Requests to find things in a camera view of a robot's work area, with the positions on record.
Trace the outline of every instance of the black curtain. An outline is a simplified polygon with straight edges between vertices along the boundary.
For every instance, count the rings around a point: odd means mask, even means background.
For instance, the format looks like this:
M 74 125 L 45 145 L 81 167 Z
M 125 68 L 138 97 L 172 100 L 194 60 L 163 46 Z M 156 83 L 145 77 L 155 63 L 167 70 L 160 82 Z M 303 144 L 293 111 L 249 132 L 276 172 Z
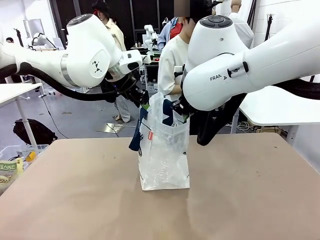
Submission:
M 78 0 L 81 14 L 92 14 L 92 4 L 96 0 Z M 127 50 L 134 45 L 130 0 L 106 0 L 109 6 L 110 17 L 116 18 L 117 25 L 124 35 L 124 44 Z
M 76 10 L 73 0 L 57 0 L 56 5 L 58 7 L 62 28 L 64 29 L 65 39 L 67 40 L 67 24 L 76 17 Z
M 164 28 L 162 26 L 162 22 L 165 20 L 165 18 L 168 18 L 169 21 L 174 18 L 175 16 L 174 7 L 175 5 L 173 0 L 159 0 L 160 30 Z

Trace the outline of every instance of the black bag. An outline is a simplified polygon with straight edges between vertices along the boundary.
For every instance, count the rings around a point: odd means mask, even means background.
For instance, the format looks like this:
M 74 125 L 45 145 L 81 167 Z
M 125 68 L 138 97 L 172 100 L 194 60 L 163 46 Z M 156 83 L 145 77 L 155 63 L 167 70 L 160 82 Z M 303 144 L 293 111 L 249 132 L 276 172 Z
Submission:
M 28 119 L 31 130 L 34 135 L 34 139 L 38 145 L 52 144 L 53 141 L 57 140 L 58 137 L 49 128 L 34 119 Z M 24 141 L 26 144 L 31 145 L 26 128 L 22 119 L 14 122 L 13 132 L 18 135 L 18 137 Z

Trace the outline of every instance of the floor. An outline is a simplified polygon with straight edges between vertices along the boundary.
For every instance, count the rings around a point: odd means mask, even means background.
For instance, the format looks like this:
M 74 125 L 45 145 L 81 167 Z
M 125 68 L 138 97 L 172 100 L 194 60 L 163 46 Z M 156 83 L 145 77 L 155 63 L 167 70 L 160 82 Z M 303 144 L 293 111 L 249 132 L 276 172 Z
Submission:
M 100 88 L 95 87 L 90 90 L 90 94 L 100 93 Z M 60 132 L 70 139 L 79 138 L 116 138 L 113 133 L 98 132 L 97 130 L 104 123 L 114 123 L 113 116 L 118 114 L 113 103 L 106 101 L 79 101 L 62 94 L 56 96 L 45 96 L 38 98 L 39 92 L 30 91 L 24 94 L 24 97 L 30 97 L 30 100 L 23 100 L 22 107 L 27 118 L 35 119 L 49 129 L 51 129 L 59 139 L 63 137 L 56 129 L 50 118 L 46 106 L 59 128 Z M 129 102 L 131 112 L 131 122 L 126 125 L 136 126 L 138 119 L 138 109 Z M 25 144 L 17 135 L 13 133 L 14 123 L 20 119 L 17 104 L 11 102 L 0 107 L 0 151 L 7 146 Z M 135 132 L 134 127 L 125 127 L 118 135 L 119 137 L 132 137 Z M 230 128 L 223 128 L 220 133 L 230 133 Z

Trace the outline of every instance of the white plastic bag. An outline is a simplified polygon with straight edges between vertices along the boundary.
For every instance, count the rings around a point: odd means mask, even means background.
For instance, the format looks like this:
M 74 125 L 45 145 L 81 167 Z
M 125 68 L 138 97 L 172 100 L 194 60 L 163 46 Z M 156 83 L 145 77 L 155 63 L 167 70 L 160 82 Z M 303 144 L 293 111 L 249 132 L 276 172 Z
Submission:
M 139 171 L 142 190 L 187 189 L 190 187 L 187 149 L 190 120 L 173 111 L 173 124 L 163 124 L 164 96 L 150 98 L 147 119 L 140 125 Z

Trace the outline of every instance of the table leg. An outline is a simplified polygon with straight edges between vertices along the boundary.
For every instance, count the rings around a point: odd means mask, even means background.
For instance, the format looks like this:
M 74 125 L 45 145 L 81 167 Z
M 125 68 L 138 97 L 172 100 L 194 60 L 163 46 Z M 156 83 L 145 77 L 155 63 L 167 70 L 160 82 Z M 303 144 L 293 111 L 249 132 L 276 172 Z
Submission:
M 31 142 L 31 145 L 37 145 L 36 139 L 35 139 L 34 134 L 32 133 L 32 130 L 31 130 L 29 121 L 28 121 L 28 119 L 26 118 L 25 113 L 24 113 L 24 111 L 23 111 L 23 109 L 22 109 L 22 107 L 21 107 L 21 99 L 20 99 L 19 96 L 17 96 L 17 97 L 15 98 L 15 102 L 16 102 L 16 105 L 18 106 L 19 112 L 20 112 L 20 114 L 21 114 L 22 122 L 23 122 L 23 124 L 24 124 L 26 133 L 28 134 L 28 137 L 29 137 L 29 140 L 30 140 L 30 142 Z
M 238 120 L 239 120 L 239 110 L 240 110 L 240 108 L 238 108 L 238 110 L 235 112 L 235 114 L 233 116 L 230 134 L 237 133 L 237 125 L 238 125 Z
M 288 135 L 286 137 L 286 141 L 293 146 L 295 142 L 295 138 L 298 132 L 299 125 L 294 125 L 289 127 Z

